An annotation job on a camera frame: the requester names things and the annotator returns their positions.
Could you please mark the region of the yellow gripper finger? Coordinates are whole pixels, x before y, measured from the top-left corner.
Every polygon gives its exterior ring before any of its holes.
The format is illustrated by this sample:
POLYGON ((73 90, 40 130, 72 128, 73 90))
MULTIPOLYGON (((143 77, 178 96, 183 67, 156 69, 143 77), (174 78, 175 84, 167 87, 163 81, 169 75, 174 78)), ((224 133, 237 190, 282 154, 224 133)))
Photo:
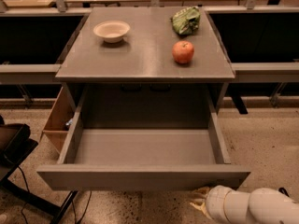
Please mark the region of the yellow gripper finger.
POLYGON ((191 206, 195 208, 196 210, 200 211, 206 218, 211 219, 210 214, 206 210, 206 204, 205 203, 191 203, 191 206))
POLYGON ((199 202, 207 198, 208 193, 210 192, 211 187, 201 187, 191 192, 190 198, 194 202, 199 202))

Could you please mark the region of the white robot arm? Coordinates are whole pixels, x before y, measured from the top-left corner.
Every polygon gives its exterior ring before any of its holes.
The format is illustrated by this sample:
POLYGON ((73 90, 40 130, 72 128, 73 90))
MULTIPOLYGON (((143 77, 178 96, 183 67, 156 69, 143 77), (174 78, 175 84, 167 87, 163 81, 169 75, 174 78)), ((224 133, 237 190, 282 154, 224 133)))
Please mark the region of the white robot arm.
POLYGON ((218 224, 299 224, 299 203, 269 188, 202 187, 192 192, 190 205, 218 224))

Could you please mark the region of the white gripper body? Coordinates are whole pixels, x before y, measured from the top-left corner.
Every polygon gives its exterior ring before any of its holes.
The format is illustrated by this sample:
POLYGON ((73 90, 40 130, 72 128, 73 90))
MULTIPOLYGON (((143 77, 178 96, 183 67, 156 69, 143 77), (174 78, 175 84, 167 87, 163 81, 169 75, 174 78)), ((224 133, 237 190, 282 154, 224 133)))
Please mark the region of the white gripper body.
POLYGON ((232 189, 225 186, 212 188, 206 197, 206 211, 212 220, 220 224, 231 224, 225 213, 225 199, 232 189))

